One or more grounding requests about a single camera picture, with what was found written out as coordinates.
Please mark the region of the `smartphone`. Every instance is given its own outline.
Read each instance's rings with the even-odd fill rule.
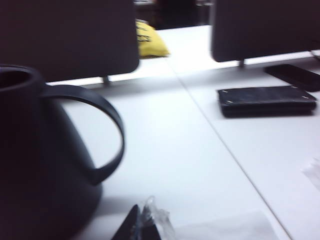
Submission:
[[[264,72],[308,92],[320,91],[320,75],[290,64],[268,66]]]

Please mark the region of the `black wallet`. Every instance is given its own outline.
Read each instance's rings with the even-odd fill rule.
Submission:
[[[306,114],[316,108],[316,98],[295,86],[248,87],[218,90],[226,117]]]

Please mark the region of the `black mug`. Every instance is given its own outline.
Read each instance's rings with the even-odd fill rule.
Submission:
[[[122,145],[108,164],[95,168],[58,98],[92,105],[114,121]],[[100,183],[124,149],[121,118],[102,96],[79,86],[46,85],[34,69],[0,66],[0,239],[74,235],[97,207]]]

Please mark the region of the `desk surface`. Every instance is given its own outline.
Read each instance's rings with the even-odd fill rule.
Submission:
[[[122,115],[127,149],[103,183],[93,220],[75,239],[109,239],[129,209],[151,195],[170,212],[175,227],[261,210],[280,239],[289,239],[176,77],[97,87]],[[64,106],[95,163],[102,165],[119,145],[115,127],[91,106]]]
[[[312,58],[286,63],[320,73]],[[263,72],[267,65],[183,73],[179,78],[292,239],[318,240],[320,192],[301,168],[320,155],[319,108],[311,116],[226,119],[218,107],[218,89],[286,85]],[[320,97],[319,92],[312,95]]]
[[[135,72],[111,76],[130,81],[89,86],[122,115],[127,150],[103,183],[93,220],[74,239],[110,238],[132,205],[150,195],[171,213],[175,227],[259,209],[281,240],[290,239],[283,227],[294,240],[320,239],[320,192],[300,171],[319,156],[319,110],[314,116],[226,119],[216,94],[222,88],[285,85],[258,63],[288,60],[315,72],[319,64],[290,60],[310,56],[303,52],[249,59],[239,69],[235,61],[211,59],[209,26],[159,34],[170,57],[144,59]],[[119,144],[111,121],[83,103],[67,102],[65,108],[102,165]]]

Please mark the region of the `yellow bag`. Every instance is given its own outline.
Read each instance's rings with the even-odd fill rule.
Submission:
[[[164,41],[156,30],[146,23],[136,21],[136,34],[139,45],[140,57],[159,56],[165,57],[169,51]]]

